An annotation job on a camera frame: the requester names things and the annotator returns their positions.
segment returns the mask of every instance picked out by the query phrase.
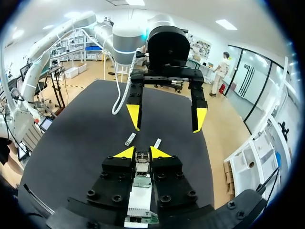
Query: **beige floor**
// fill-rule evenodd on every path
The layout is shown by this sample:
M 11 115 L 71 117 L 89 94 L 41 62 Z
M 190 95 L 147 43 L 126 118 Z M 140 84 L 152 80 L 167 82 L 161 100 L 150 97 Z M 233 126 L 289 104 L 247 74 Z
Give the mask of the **beige floor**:
M 71 63 L 65 63 L 64 66 L 69 68 Z M 113 71 L 109 61 L 106 62 L 106 67 L 106 72 Z M 103 79 L 102 62 L 87 61 L 87 70 L 85 72 L 73 79 L 66 80 L 68 85 L 67 92 L 69 95 L 69 102 L 71 102 L 71 100 L 73 100 L 83 90 L 81 88 L 71 87 L 70 85 L 85 88 L 95 79 Z M 107 74 L 106 80 L 114 81 L 115 77 Z M 123 76 L 123 82 L 126 82 L 126 80 L 127 76 L 125 75 Z M 68 97 L 64 82 L 61 83 L 63 84 L 61 88 L 62 96 L 65 103 L 67 103 Z M 211 98 L 209 96 L 211 86 L 204 84 L 203 89 L 205 98 L 209 105 L 209 110 L 203 124 L 203 134 L 207 143 L 212 167 L 215 208 L 219 208 L 230 199 L 230 196 L 226 193 L 227 185 L 225 184 L 224 179 L 225 174 L 223 161 L 239 146 L 241 146 L 241 144 L 245 142 L 250 134 L 240 116 L 236 113 L 229 101 L 223 95 L 218 95 L 216 98 Z M 190 97 L 190 92 L 187 89 L 186 84 L 184 85 L 181 94 L 176 93 L 172 88 L 163 87 L 158 88 L 157 90 L 175 93 L 177 96 Z M 56 102 L 56 99 L 50 83 L 48 83 L 48 87 L 43 91 L 43 96 L 45 99 L 52 100 L 53 103 L 50 104 L 50 107 L 52 110 L 56 110 L 54 107 L 54 102 Z M 13 174 L 7 165 L 2 168 L 2 172 L 6 177 L 8 177 L 7 180 L 9 182 L 13 182 L 13 184 L 18 183 L 20 180 L 20 177 L 16 177 L 16 175 Z

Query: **small white component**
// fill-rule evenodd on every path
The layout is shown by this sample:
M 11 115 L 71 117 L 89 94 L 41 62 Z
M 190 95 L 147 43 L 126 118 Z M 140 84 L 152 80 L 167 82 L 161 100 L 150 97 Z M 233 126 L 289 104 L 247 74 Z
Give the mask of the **small white component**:
M 130 137 L 128 138 L 128 140 L 125 142 L 125 145 L 126 145 L 126 146 L 129 146 L 129 144 L 133 141 L 133 139 L 134 139 L 135 136 L 136 136 L 136 134 L 135 134 L 135 133 L 132 133 L 132 134 L 130 135 Z
M 161 143 L 161 139 L 158 138 L 153 147 L 155 147 L 157 149 L 159 147 L 160 143 Z

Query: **poster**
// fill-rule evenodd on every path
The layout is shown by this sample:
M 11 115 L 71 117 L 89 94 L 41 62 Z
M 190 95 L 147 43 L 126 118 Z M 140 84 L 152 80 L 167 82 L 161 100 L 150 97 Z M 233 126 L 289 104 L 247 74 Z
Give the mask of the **poster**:
M 188 40 L 191 47 L 189 58 L 199 62 L 207 60 L 210 54 L 211 44 L 192 34 L 188 34 Z

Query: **white box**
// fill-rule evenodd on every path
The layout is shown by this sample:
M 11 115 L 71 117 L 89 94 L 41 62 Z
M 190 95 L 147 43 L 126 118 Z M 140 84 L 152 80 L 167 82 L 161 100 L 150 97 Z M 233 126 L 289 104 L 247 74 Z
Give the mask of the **white box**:
M 86 70 L 87 70 L 87 64 L 85 63 L 82 66 L 78 67 L 78 74 L 80 74 L 80 73 L 82 73 L 82 72 L 84 72 Z
M 65 71 L 65 75 L 67 79 L 72 79 L 78 75 L 78 68 L 73 67 Z

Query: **black table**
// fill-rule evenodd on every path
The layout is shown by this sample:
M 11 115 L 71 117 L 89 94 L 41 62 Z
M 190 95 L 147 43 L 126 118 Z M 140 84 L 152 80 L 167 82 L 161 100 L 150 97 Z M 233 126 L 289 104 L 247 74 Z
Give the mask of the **black table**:
M 126 84 L 121 83 L 123 91 Z M 117 115 L 112 106 L 117 99 L 115 82 L 97 80 L 81 92 L 54 120 L 27 163 L 19 190 L 26 212 L 38 206 L 23 185 L 51 209 L 66 206 L 67 198 L 86 202 L 86 193 L 98 178 L 102 161 L 130 146 L 147 151 L 157 138 L 159 149 L 177 155 L 183 172 L 196 191 L 200 207 L 214 205 L 213 179 L 202 131 L 193 134 L 191 101 L 183 96 L 145 88 L 141 131 L 132 124 L 126 105 Z

